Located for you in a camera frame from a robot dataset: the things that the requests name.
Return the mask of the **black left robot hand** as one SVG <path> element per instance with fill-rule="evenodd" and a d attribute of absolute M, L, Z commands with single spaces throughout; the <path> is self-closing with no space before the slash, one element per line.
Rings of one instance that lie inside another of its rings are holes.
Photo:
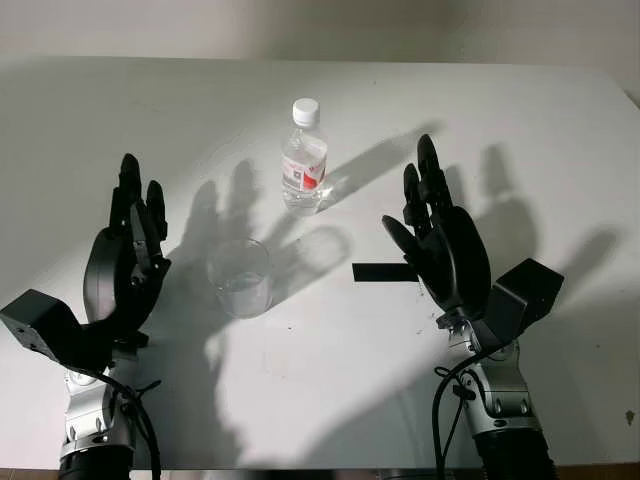
<path fill-rule="evenodd" d="M 124 155 L 111 197 L 109 222 L 96 236 L 84 273 L 89 330 L 119 343 L 145 347 L 140 331 L 151 314 L 171 261 L 163 255 L 168 223 L 162 186 L 142 192 L 140 165 Z"/>

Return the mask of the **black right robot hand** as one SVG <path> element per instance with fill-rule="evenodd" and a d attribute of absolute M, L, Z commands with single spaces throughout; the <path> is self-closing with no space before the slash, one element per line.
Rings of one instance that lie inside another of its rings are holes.
<path fill-rule="evenodd" d="M 403 192 L 403 219 L 384 215 L 384 229 L 445 314 L 480 316 L 491 287 L 488 255 L 472 217 L 453 202 L 428 134 L 404 169 Z"/>

